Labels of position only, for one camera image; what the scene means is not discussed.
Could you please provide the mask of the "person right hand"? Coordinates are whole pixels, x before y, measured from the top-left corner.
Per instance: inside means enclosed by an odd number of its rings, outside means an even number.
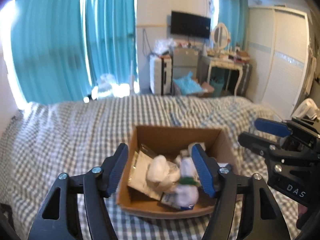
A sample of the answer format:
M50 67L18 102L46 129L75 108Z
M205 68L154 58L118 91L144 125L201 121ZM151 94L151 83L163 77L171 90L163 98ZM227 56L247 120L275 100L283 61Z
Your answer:
M303 214L307 212L308 208L304 205L298 204L298 217L301 217Z

